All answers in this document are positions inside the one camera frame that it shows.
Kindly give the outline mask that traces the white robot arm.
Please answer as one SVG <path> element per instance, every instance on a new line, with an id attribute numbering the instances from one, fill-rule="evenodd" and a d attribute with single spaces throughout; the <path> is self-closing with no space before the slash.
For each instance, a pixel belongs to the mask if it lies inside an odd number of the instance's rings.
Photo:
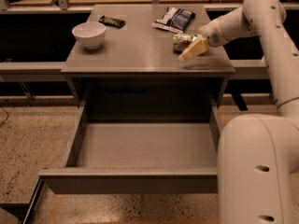
<path id="1" fill-rule="evenodd" d="M 299 166 L 299 59 L 279 0 L 244 0 L 202 26 L 180 55 L 187 62 L 210 48 L 258 37 L 272 102 L 230 118 L 217 154 L 218 224 L 295 224 L 291 174 Z"/>

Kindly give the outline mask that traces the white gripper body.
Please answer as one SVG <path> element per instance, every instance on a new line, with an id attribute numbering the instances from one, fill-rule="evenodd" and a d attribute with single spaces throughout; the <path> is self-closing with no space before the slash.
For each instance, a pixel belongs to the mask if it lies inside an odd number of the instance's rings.
<path id="1" fill-rule="evenodd" d="M 199 34 L 205 38 L 210 47 L 216 48 L 232 40 L 233 24 L 224 18 L 217 18 L 199 28 Z"/>

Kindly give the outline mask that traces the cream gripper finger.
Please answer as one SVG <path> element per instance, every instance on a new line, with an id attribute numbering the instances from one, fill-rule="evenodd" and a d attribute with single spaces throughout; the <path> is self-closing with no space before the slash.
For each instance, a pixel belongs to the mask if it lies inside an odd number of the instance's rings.
<path id="1" fill-rule="evenodd" d="M 187 62 L 208 51 L 208 42 L 204 38 L 194 40 L 183 52 L 178 56 L 181 62 Z"/>

